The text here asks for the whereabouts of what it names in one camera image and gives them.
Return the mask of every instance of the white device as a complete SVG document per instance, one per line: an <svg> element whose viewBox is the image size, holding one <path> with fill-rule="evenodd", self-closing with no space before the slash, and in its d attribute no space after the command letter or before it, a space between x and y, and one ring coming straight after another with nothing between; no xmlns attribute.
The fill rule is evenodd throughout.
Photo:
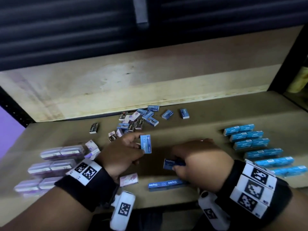
<svg viewBox="0 0 308 231"><path fill-rule="evenodd" d="M215 203L217 196L211 192L203 191L198 199L198 204L214 229L219 231L228 230L230 216Z"/></svg>
<svg viewBox="0 0 308 231"><path fill-rule="evenodd" d="M133 210L135 199L136 196L127 191L122 191L120 195L115 196L115 200L111 204L115 209L111 217L110 229L125 231Z"/></svg>

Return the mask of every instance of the forearm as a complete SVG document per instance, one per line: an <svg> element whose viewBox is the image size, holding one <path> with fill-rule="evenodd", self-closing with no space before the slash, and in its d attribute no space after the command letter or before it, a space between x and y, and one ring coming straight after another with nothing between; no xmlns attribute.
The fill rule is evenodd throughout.
<svg viewBox="0 0 308 231"><path fill-rule="evenodd" d="M87 230L93 214L64 190L54 187L3 227L4 231Z"/></svg>
<svg viewBox="0 0 308 231"><path fill-rule="evenodd" d="M304 231L308 228L308 196L291 188L293 197L282 213L264 230Z"/></svg>

